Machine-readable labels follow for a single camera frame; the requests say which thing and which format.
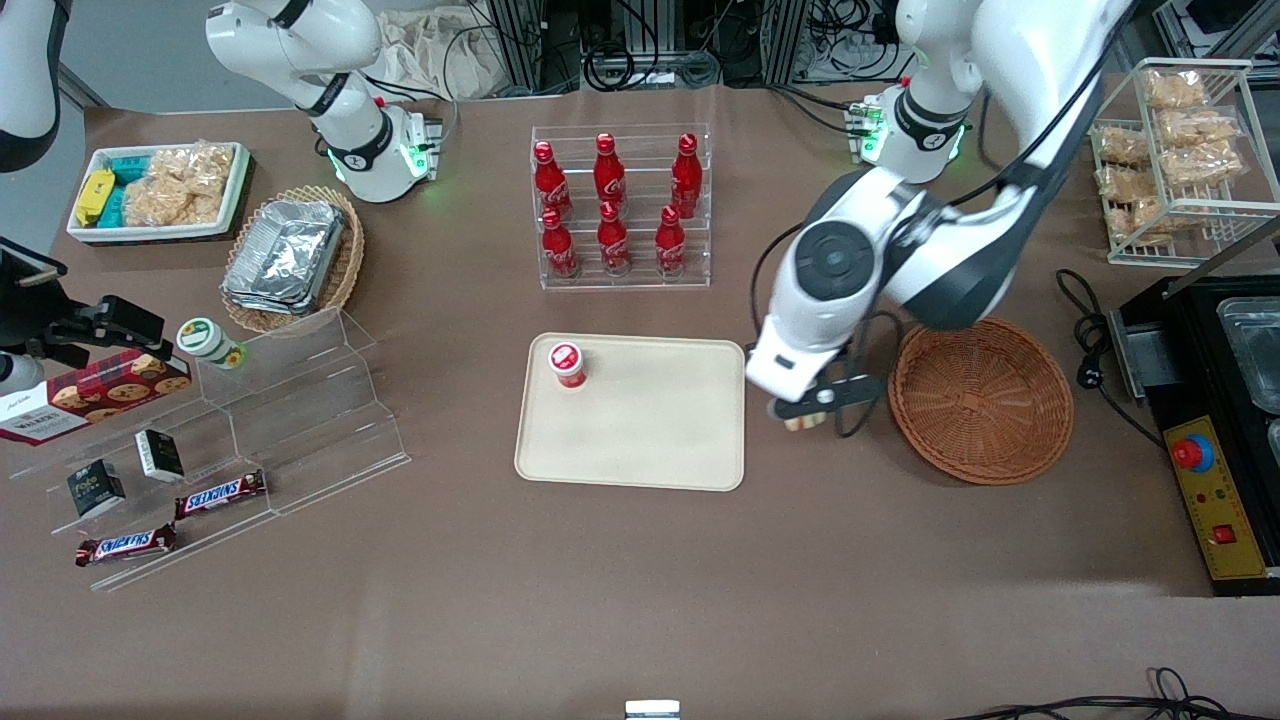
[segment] snickers bar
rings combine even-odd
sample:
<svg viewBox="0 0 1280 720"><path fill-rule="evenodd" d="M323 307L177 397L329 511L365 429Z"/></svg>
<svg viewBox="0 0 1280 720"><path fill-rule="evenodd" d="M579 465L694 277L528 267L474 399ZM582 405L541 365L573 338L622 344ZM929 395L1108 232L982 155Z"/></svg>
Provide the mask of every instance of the snickers bar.
<svg viewBox="0 0 1280 720"><path fill-rule="evenodd" d="M196 495L174 500L173 519L182 520L183 518L196 512L204 512L205 510L212 510L214 507L225 505L233 500L264 492L266 492L266 483L262 480L262 471L255 470L229 483L223 483L204 492L197 492Z"/></svg>
<svg viewBox="0 0 1280 720"><path fill-rule="evenodd" d="M108 560L141 557L159 552L169 552L178 547L178 533L173 523L146 533L122 536L105 541L84 541L76 551L76 565L86 568Z"/></svg>

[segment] yellow package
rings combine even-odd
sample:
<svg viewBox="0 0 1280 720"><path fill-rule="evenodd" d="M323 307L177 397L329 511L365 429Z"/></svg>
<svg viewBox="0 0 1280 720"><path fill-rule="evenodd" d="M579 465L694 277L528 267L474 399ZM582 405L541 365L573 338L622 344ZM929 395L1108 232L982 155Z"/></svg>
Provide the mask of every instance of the yellow package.
<svg viewBox="0 0 1280 720"><path fill-rule="evenodd" d="M76 199L76 219L81 227L90 227L97 222L106 208L106 200L115 188L115 173L108 169L93 170L88 176L88 182L81 190L81 196Z"/></svg>

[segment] cookie picture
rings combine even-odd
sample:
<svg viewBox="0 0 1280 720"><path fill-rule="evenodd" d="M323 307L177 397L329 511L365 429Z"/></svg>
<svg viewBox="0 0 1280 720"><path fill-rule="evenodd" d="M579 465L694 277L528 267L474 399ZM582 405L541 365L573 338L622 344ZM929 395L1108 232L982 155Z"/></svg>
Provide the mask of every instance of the cookie picture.
<svg viewBox="0 0 1280 720"><path fill-rule="evenodd" d="M64 387L54 393L54 406L61 407L63 410L83 410L84 407L88 407L88 402L79 396L79 391L76 389L76 386L72 386Z"/></svg>
<svg viewBox="0 0 1280 720"><path fill-rule="evenodd" d="M133 361L129 370L145 380L152 380L164 373L164 363L151 355L143 355Z"/></svg>
<svg viewBox="0 0 1280 720"><path fill-rule="evenodd" d="M151 391L147 389L147 386L141 386L138 383L125 383L106 391L106 396L116 402L133 402L136 400L142 400L148 395L151 395Z"/></svg>
<svg viewBox="0 0 1280 720"><path fill-rule="evenodd" d="M169 395L191 384L191 378L165 378L156 383L156 392Z"/></svg>
<svg viewBox="0 0 1280 720"><path fill-rule="evenodd" d="M116 410L115 407L104 407L101 410L95 410L88 415L84 415L84 419L88 420L90 423L101 423L102 420L110 418L111 415L119 415L119 413L120 411Z"/></svg>

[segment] white cloth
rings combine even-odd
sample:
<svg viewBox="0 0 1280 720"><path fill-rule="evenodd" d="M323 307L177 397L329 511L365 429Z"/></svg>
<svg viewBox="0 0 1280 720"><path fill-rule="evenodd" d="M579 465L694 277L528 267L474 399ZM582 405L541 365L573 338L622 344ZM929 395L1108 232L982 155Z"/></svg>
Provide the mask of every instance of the white cloth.
<svg viewBox="0 0 1280 720"><path fill-rule="evenodd" d="M378 24L383 31L385 77L379 79L425 87L445 97L452 94L458 100L488 97L506 88L511 79L494 28L467 32L449 50L449 42L460 31L486 24L484 17L493 17L483 1L476 1L476 9L479 12L467 5L440 5L380 13ZM449 50L448 64L445 50ZM448 83L444 82L445 69Z"/></svg>

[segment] teal package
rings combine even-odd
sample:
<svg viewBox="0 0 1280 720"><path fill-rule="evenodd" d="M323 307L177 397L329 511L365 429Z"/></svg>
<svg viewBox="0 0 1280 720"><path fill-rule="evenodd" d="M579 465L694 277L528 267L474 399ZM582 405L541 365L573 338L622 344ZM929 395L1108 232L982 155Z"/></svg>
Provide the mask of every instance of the teal package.
<svg viewBox="0 0 1280 720"><path fill-rule="evenodd" d="M128 184L136 179L141 179L142 176L147 173L147 165L151 164L151 158L146 155L134 155L132 158L114 158L111 160L111 172L115 173L116 184Z"/></svg>
<svg viewBox="0 0 1280 720"><path fill-rule="evenodd" d="M111 191L111 195L106 197L106 208L102 208L102 215L97 219L97 227L100 228L123 228L124 227L124 188L116 186Z"/></svg>

